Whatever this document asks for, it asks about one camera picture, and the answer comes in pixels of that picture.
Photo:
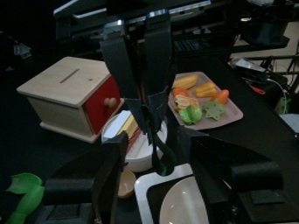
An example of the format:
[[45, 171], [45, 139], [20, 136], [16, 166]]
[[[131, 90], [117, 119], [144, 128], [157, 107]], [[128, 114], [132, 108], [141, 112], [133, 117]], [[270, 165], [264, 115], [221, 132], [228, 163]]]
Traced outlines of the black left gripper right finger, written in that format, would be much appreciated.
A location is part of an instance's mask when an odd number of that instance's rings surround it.
[[278, 163], [251, 149], [180, 127], [179, 144], [204, 200], [209, 224], [290, 224], [299, 208]]

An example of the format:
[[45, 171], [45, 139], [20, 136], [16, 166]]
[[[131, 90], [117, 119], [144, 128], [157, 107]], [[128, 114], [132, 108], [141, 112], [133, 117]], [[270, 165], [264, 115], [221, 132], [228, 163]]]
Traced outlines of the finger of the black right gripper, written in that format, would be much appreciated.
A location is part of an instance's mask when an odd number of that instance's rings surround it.
[[119, 86], [125, 105], [131, 110], [140, 130], [145, 134], [144, 100], [139, 83], [140, 69], [123, 19], [104, 25], [100, 48], [107, 69]]
[[160, 129], [164, 118], [165, 90], [172, 62], [172, 32], [168, 10], [156, 10], [145, 15], [144, 32], [145, 76], [144, 94], [151, 113], [151, 124]]

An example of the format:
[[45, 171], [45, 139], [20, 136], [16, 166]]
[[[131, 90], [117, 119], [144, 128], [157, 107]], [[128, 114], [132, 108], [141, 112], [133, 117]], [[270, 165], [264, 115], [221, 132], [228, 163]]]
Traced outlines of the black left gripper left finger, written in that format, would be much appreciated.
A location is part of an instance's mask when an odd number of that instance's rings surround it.
[[123, 131], [51, 175], [33, 224], [115, 224], [127, 146]]

